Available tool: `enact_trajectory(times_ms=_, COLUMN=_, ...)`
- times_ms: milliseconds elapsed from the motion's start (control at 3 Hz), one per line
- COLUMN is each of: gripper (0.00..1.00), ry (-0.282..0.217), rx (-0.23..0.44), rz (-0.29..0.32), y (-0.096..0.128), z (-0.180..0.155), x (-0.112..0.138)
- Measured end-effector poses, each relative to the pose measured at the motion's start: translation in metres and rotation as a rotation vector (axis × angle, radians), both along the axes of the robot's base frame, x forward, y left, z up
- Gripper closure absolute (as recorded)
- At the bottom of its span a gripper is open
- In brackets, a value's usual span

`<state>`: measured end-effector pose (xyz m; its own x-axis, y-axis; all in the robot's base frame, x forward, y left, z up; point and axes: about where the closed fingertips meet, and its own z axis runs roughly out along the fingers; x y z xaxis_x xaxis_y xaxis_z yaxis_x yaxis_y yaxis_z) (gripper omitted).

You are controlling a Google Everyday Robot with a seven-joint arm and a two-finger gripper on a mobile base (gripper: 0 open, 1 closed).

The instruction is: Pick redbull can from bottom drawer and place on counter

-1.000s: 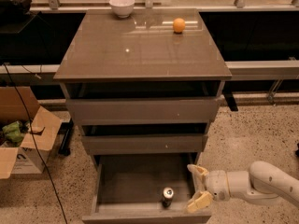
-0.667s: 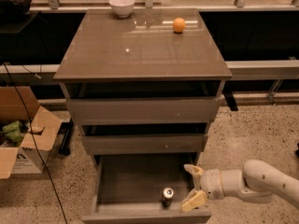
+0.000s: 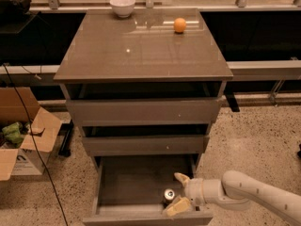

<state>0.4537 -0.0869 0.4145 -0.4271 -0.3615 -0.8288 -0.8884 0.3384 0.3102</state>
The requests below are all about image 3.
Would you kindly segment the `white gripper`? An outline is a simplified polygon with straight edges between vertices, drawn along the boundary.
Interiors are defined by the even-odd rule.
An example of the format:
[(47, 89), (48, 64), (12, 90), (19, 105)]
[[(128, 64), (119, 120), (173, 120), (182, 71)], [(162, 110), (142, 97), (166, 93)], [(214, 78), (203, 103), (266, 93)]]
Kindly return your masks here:
[(167, 217), (174, 217), (180, 213), (186, 212), (193, 206), (201, 206), (205, 204), (203, 192), (203, 179), (190, 179), (187, 175), (175, 172), (174, 177), (183, 185), (185, 197), (178, 196), (163, 211)]

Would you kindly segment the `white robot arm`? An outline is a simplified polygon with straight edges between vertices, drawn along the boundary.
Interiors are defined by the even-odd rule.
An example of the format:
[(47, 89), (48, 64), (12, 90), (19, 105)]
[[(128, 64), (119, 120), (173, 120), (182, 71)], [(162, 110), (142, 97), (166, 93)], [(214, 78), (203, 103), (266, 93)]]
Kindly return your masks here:
[(228, 170), (221, 179), (191, 179), (179, 172), (175, 172), (174, 177), (182, 184), (182, 194), (163, 211), (167, 217), (174, 218), (206, 203), (240, 211), (246, 210), (250, 202), (256, 202), (292, 226), (301, 226), (300, 195), (270, 186), (240, 171)]

